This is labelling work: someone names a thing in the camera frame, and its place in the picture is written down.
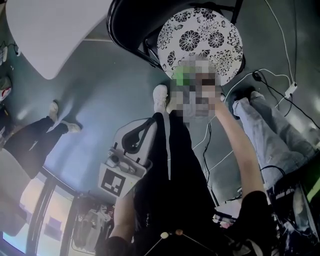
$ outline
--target light blue jeans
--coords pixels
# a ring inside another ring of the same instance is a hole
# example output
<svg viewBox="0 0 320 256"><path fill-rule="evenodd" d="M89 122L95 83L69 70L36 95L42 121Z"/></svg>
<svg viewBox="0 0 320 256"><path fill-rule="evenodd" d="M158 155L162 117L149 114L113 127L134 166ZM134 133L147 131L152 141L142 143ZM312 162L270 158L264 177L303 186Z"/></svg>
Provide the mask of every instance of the light blue jeans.
<svg viewBox="0 0 320 256"><path fill-rule="evenodd" d="M277 166L288 174L303 166L315 155L316 150L313 146L275 107L270 106L259 92L251 93L250 102L247 98L235 101L233 112L240 117L261 169ZM261 172L266 189L272 187L283 176L279 169L274 167Z"/></svg>

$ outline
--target window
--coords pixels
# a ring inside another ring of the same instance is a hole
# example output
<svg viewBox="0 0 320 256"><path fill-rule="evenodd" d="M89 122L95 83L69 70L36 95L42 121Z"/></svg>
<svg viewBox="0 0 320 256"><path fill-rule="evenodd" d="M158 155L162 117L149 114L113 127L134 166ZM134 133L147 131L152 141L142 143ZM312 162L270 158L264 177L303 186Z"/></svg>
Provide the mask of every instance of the window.
<svg viewBox="0 0 320 256"><path fill-rule="evenodd" d="M56 186L46 209L37 246L38 256L60 255L63 234L74 197Z"/></svg>
<svg viewBox="0 0 320 256"><path fill-rule="evenodd" d="M30 181L22 193L20 207L26 212L27 217L26 224L20 232L16 236L9 236L6 233L3 233L3 239L23 253L26 253L30 220L46 179L47 178L39 172L38 175Z"/></svg>

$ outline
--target black shirt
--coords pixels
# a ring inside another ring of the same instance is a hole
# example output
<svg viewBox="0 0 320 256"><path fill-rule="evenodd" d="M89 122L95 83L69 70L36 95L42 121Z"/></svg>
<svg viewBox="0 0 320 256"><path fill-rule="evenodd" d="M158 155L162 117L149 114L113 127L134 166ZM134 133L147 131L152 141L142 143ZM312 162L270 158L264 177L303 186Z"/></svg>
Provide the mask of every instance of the black shirt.
<svg viewBox="0 0 320 256"><path fill-rule="evenodd" d="M163 232L172 232L162 239L148 256L168 255L271 255L275 224L268 208L266 195L261 191L248 194L243 200L237 221L228 229L218 227L211 219L194 219L169 230L166 226L151 225L134 235L132 244L120 237L106 243L107 256L144 256ZM175 230L183 230L181 236Z"/></svg>

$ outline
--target window frame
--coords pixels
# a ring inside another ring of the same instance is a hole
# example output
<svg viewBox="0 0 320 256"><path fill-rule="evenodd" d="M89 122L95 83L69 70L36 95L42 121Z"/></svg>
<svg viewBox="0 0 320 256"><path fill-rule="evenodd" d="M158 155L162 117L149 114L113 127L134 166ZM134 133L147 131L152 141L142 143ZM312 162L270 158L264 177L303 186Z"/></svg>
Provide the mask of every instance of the window frame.
<svg viewBox="0 0 320 256"><path fill-rule="evenodd" d="M70 195L73 196L73 200L71 203L71 208L66 220L65 229L63 232L61 247L60 247L60 256L66 256L69 251L69 245L71 241L71 236L73 232L73 226L75 222L75 218L77 216L77 198L79 194L63 183L61 180L52 175L47 169L44 167L40 170L40 173L46 177L43 188L40 192L39 198L36 202L34 212L32 214L27 239L26 239L26 252L23 253L19 249L15 248L13 245L8 243L3 238L3 232L0 232L0 247L1 250L7 255L14 256L37 256L38 243L41 234L41 229L43 225L43 221L45 218L45 214L47 212L48 205L50 203L52 194L55 188L58 186Z"/></svg>

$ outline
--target black and white floral stool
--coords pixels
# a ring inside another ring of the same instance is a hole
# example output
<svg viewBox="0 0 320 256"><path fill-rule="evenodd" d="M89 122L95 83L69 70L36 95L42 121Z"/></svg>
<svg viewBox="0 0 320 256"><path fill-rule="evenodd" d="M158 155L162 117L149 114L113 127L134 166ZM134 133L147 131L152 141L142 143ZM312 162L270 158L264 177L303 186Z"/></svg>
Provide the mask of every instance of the black and white floral stool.
<svg viewBox="0 0 320 256"><path fill-rule="evenodd" d="M170 78L188 56L199 55L215 67L222 86L234 78L243 60L237 28L221 14L205 8L189 8L172 16L159 33L157 51Z"/></svg>

